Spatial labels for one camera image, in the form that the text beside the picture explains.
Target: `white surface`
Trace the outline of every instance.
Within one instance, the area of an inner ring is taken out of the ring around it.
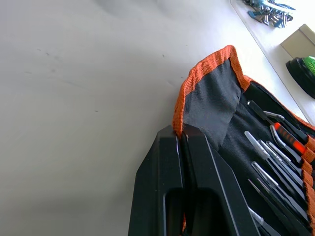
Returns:
[[[292,57],[280,45],[304,23],[313,26],[313,19],[310,20],[313,15],[307,14],[310,10],[307,7],[314,9],[309,5],[310,1],[300,2],[301,6],[297,7],[299,11],[293,15],[293,21],[289,22],[284,29],[274,28],[272,25],[266,26],[252,19],[247,13],[252,8],[246,6],[241,0],[231,0],[231,2],[308,122],[315,125],[315,99],[307,95],[288,72],[285,63],[292,60]]]
[[[0,32],[1,236],[127,235],[181,83],[228,44],[304,118],[228,0],[5,0]]]

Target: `black round object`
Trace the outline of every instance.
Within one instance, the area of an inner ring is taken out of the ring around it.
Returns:
[[[302,58],[295,58],[286,64],[288,71],[298,85],[312,98],[315,98],[315,76],[306,67]]]

